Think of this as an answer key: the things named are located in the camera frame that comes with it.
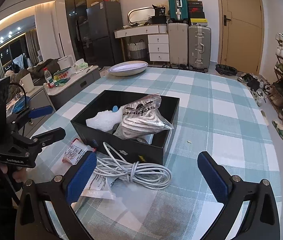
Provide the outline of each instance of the black cable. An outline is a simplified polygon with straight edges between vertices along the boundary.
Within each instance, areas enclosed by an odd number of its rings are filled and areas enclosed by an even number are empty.
[[[26,91],[25,91],[25,89],[22,87],[22,85],[20,85],[20,84],[18,84],[18,83],[14,83],[14,82],[9,83],[9,85],[10,85],[10,86],[11,86],[11,85],[19,86],[19,87],[22,89],[22,91],[24,92],[24,96],[25,96],[25,107],[27,107]],[[24,133],[25,133],[25,126],[24,126],[23,129],[22,129],[22,136],[24,136]]]

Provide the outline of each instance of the green suitcase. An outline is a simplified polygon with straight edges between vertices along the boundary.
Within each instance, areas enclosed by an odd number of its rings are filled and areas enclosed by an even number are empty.
[[[188,23],[187,0],[168,0],[170,18],[173,22]]]

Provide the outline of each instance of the silver suitcase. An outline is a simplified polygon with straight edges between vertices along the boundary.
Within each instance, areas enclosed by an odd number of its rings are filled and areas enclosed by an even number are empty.
[[[188,24],[169,23],[169,58],[174,65],[188,63]]]
[[[211,28],[189,26],[188,30],[189,69],[208,71],[211,52]]]

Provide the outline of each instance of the door frame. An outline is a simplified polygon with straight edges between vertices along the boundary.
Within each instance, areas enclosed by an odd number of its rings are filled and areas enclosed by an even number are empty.
[[[262,53],[264,49],[264,39],[265,39],[265,19],[264,19],[264,6],[262,0],[260,0],[261,5],[261,21],[262,21],[262,30],[261,30],[261,46],[260,46],[260,55],[259,55],[259,64],[257,67],[257,74],[259,74],[260,64]],[[221,53],[222,53],[222,46],[223,46],[223,32],[224,32],[224,22],[223,22],[223,13],[222,13],[222,1],[218,0],[218,9],[219,9],[219,48],[218,48],[218,63],[221,63]]]

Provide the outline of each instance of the human hand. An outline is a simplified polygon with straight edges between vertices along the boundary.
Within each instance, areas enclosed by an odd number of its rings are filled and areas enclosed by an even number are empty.
[[[4,174],[8,172],[7,165],[1,162],[0,162],[0,169],[2,170]],[[16,182],[25,182],[26,181],[26,168],[21,168],[20,170],[13,172],[12,177]]]

